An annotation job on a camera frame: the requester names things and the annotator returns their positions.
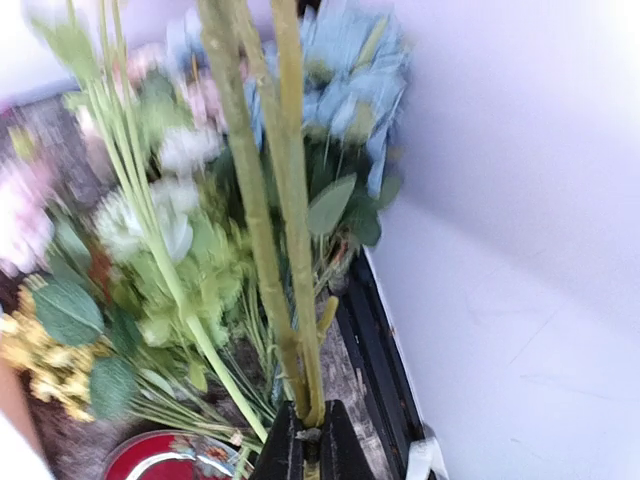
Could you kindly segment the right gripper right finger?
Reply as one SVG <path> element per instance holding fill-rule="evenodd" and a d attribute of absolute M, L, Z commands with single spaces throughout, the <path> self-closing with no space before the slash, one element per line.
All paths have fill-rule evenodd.
<path fill-rule="evenodd" d="M 374 480 L 344 403 L 330 400 L 320 440 L 321 480 Z"/>

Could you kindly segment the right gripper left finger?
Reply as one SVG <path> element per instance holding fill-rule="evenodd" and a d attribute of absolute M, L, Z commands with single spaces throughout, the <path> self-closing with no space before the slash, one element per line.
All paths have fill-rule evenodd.
<path fill-rule="evenodd" d="M 296 415 L 294 404 L 284 402 L 249 479 L 302 480 L 303 443 L 297 438 L 301 431 L 302 424 Z"/>

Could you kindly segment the blue fake flower stem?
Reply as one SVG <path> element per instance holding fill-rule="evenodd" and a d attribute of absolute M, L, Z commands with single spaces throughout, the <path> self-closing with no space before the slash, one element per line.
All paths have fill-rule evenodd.
<path fill-rule="evenodd" d="M 366 147 L 369 193 L 382 190 L 387 148 L 408 86 L 410 47 L 395 15 L 358 5 L 308 9 L 299 20 L 303 125 Z"/>

